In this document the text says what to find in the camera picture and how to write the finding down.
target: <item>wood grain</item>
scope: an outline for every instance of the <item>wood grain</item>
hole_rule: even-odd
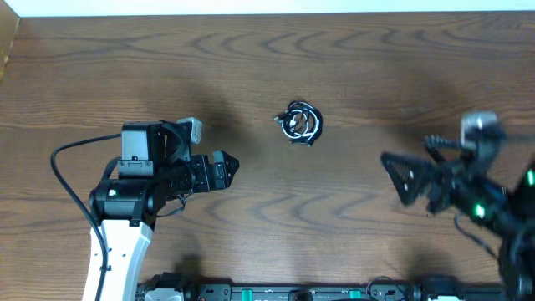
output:
[[[24,19],[0,84],[0,298],[83,292],[89,226],[50,170],[54,147],[187,116],[205,125],[196,153],[225,150],[242,167],[231,189],[158,221],[142,280],[181,270],[238,283],[428,272],[496,282],[455,211],[403,208],[379,156],[455,138],[468,110],[532,132],[534,80],[533,13]],[[312,148],[271,120],[295,96],[324,115]],[[513,186],[532,151],[508,146],[492,175]],[[119,141],[83,146],[59,168],[87,198],[119,153]]]

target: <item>beige object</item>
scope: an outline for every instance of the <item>beige object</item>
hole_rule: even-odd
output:
[[[9,50],[13,46],[18,21],[17,14],[3,0],[0,0],[0,79],[8,63]]]

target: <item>small black object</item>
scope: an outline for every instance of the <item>small black object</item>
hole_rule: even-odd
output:
[[[304,100],[294,100],[286,111],[273,118],[290,138],[290,143],[312,144],[321,136],[324,118],[318,109]]]

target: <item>glowing green led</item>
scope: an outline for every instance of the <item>glowing green led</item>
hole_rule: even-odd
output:
[[[527,184],[529,186],[535,185],[535,172],[533,170],[527,172]]]
[[[476,213],[477,217],[483,219],[483,217],[485,217],[485,208],[483,208],[483,206],[477,204],[475,213]]]

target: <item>green light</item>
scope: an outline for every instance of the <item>green light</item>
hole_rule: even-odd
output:
[[[477,204],[476,205],[476,216],[483,219],[485,217],[485,208],[483,206]]]
[[[529,186],[535,185],[535,172],[532,170],[529,170],[527,172],[527,184]]]

